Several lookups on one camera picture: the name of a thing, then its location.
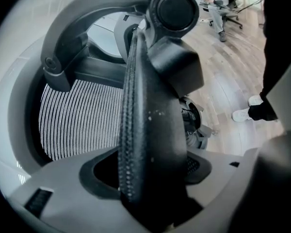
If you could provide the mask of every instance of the gray pants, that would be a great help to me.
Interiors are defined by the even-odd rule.
[[[221,0],[221,1],[223,1],[223,5],[228,5],[228,0]],[[209,4],[208,9],[209,9],[209,14],[211,15],[213,19],[214,30],[217,33],[222,32],[224,30],[222,16],[228,14],[229,10],[221,8],[215,4]]]

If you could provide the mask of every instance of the seated person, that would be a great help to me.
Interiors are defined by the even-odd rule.
[[[220,41],[226,41],[225,31],[223,29],[222,16],[227,13],[227,10],[214,4],[214,0],[204,0],[209,3],[208,9],[209,13],[213,19],[214,30],[219,34]],[[228,5],[229,0],[220,0],[222,5]]]

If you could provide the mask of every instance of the laminate floor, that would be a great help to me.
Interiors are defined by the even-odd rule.
[[[202,12],[200,18],[209,17]],[[248,108],[249,97],[261,92],[265,66],[261,11],[247,9],[239,18],[243,30],[227,22],[225,43],[208,23],[197,25],[183,38],[202,64],[205,85],[189,97],[204,107],[204,120],[213,129],[207,150],[235,155],[283,133],[279,121],[236,123],[231,118],[235,110]]]

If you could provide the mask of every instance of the person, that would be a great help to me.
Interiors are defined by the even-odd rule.
[[[265,24],[263,31],[266,37],[264,48],[266,65],[263,75],[263,90],[260,95],[255,95],[249,99],[249,108],[235,111],[232,114],[232,118],[236,122],[277,119],[266,95],[291,64],[291,24],[279,23],[281,15],[291,18],[291,10],[277,5],[278,0],[265,0],[264,3]]]
[[[214,4],[214,0],[204,0],[205,2],[209,3],[208,9],[209,9],[209,14],[212,17],[213,20],[213,26],[214,30],[216,33],[219,34],[219,39],[222,42],[226,41],[226,34],[223,28],[223,20],[222,16],[225,15],[228,10],[222,9],[221,7],[217,6]],[[222,5],[228,5],[229,0],[220,0]]]

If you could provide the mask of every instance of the shoe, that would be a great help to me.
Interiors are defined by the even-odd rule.
[[[263,103],[263,100],[261,99],[261,97],[259,95],[252,96],[248,100],[249,106],[252,106],[252,105],[260,105],[262,103]]]
[[[224,31],[219,32],[219,38],[221,42],[226,42],[226,34]]]
[[[232,118],[235,122],[245,122],[246,120],[252,120],[248,114],[249,108],[244,110],[235,111],[232,114]]]

